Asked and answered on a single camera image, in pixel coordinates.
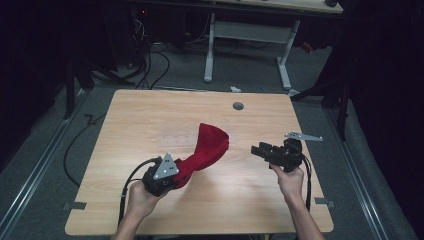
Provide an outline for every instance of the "black wall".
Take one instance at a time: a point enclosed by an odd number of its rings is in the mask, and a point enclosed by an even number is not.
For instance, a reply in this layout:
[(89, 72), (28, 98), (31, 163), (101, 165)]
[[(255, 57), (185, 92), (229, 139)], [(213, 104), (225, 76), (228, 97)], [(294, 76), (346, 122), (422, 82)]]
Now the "black wall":
[(59, 13), (45, 0), (0, 2), (0, 171), (65, 79)]
[(404, 214), (424, 238), (424, 5), (397, 5), (367, 46), (352, 100)]

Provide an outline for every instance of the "wooden table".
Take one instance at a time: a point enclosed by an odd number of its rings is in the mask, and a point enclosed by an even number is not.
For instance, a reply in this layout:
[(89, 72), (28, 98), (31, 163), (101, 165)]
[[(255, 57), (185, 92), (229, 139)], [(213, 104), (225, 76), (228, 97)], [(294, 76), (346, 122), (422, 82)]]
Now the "wooden table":
[[(241, 102), (244, 109), (235, 110), (234, 102)], [(162, 199), (138, 234), (294, 232), (275, 173), (250, 153), (260, 141), (282, 145), (285, 133), (301, 132), (288, 96), (139, 90), (115, 93), (75, 199), (87, 205), (71, 211), (66, 232), (113, 234), (129, 174), (141, 162), (167, 152), (174, 159), (190, 156), (202, 122), (230, 135), (228, 151), (214, 165), (195, 172), (185, 187)], [(304, 143), (303, 147), (309, 157)], [(306, 178), (303, 190), (306, 196)], [(315, 197), (323, 193), (313, 171), (311, 213), (321, 231), (329, 232), (333, 222), (328, 208), (315, 204)]]

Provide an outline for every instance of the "red fabric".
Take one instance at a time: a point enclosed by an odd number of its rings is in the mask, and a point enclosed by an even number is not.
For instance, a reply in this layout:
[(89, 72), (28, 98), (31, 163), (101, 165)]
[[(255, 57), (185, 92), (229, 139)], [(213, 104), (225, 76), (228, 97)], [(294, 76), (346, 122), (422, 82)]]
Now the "red fabric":
[(179, 182), (176, 188), (184, 187), (194, 171), (205, 169), (218, 161), (228, 149), (228, 139), (228, 134), (221, 129), (201, 123), (193, 155), (184, 161), (175, 160), (179, 170), (174, 177), (174, 180)]

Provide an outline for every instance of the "white desk frame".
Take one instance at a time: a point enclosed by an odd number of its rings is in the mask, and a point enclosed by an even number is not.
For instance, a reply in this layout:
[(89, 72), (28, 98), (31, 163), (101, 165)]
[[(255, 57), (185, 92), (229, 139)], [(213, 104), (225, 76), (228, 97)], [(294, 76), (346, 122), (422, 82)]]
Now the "white desk frame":
[(296, 20), (291, 28), (272, 27), (236, 22), (216, 21), (215, 14), (211, 14), (209, 49), (206, 57), (205, 82), (212, 81), (213, 72), (213, 44), (215, 37), (233, 38), (249, 41), (272, 42), (285, 44), (284, 52), (277, 58), (283, 87), (291, 89), (290, 79), (287, 74), (286, 61), (296, 37), (300, 21)]

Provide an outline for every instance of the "wrist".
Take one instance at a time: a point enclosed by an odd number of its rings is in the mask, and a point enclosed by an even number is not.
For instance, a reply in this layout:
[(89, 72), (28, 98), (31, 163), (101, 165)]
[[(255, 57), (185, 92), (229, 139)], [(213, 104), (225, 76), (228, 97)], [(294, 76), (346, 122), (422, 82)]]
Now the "wrist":
[(125, 218), (127, 219), (127, 221), (129, 223), (134, 224), (134, 225), (139, 225), (145, 217), (142, 216), (142, 215), (138, 215), (138, 214), (128, 213), (125, 216)]
[(305, 202), (301, 195), (284, 196), (287, 206), (291, 209), (306, 208)]
[(142, 220), (135, 215), (125, 215), (112, 239), (133, 239)]

